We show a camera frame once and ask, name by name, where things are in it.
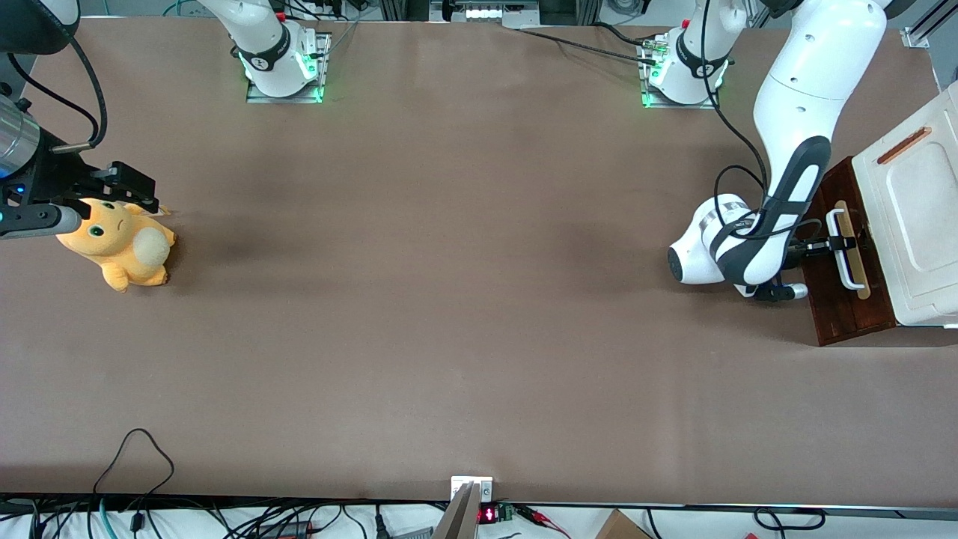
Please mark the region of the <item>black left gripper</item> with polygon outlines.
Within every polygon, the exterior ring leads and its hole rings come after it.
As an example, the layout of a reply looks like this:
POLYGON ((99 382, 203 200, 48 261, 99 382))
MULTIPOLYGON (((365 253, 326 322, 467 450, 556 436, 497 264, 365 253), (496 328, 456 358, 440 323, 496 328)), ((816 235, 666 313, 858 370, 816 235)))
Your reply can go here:
POLYGON ((781 265, 781 269, 792 270, 795 267, 800 267, 807 258, 831 255, 832 252, 848 252, 848 250, 855 249, 858 249, 858 241, 855 237, 829 235, 827 240, 821 238, 808 240, 793 238, 788 243, 786 258, 781 265))

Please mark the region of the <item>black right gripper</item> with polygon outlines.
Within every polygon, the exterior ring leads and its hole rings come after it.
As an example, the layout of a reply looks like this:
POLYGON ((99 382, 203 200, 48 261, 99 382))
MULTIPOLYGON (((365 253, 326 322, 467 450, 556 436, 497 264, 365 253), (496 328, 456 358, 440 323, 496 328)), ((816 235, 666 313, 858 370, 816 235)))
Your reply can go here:
POLYGON ((57 204, 62 199, 96 198, 134 204, 148 214, 160 213, 156 182, 123 162, 111 163, 111 194, 95 178, 98 168, 75 154, 37 149, 33 156, 10 156, 2 151, 2 204, 57 204))

